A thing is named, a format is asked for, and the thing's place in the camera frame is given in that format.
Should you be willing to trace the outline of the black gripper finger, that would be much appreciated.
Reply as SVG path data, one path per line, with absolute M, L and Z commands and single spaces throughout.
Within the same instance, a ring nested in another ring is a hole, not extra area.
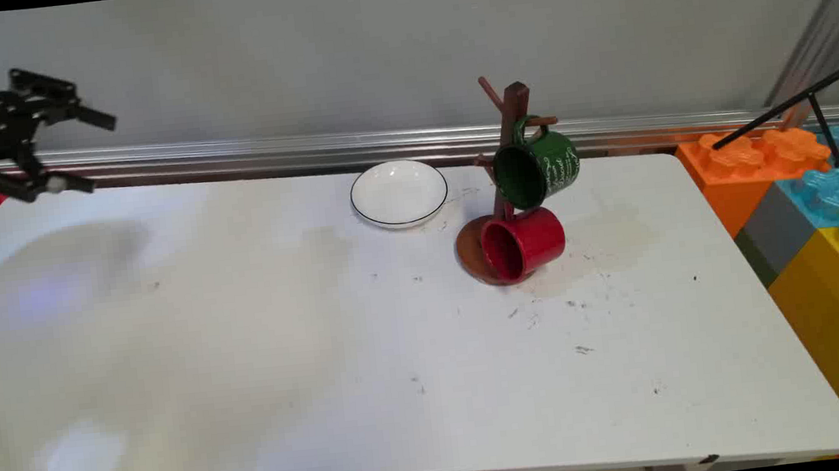
M 8 73 L 8 87 L 22 99 L 28 115 L 44 125 L 76 120 L 110 132 L 116 128 L 116 117 L 84 105 L 76 84 L 70 81 L 12 68 Z
M 35 157 L 32 147 L 0 149 L 0 160 L 11 160 L 20 170 L 20 175 L 0 171 L 0 195 L 19 201 L 35 202 L 37 196 L 58 194 L 64 191 L 92 193 L 97 182 L 71 172 L 47 168 Z

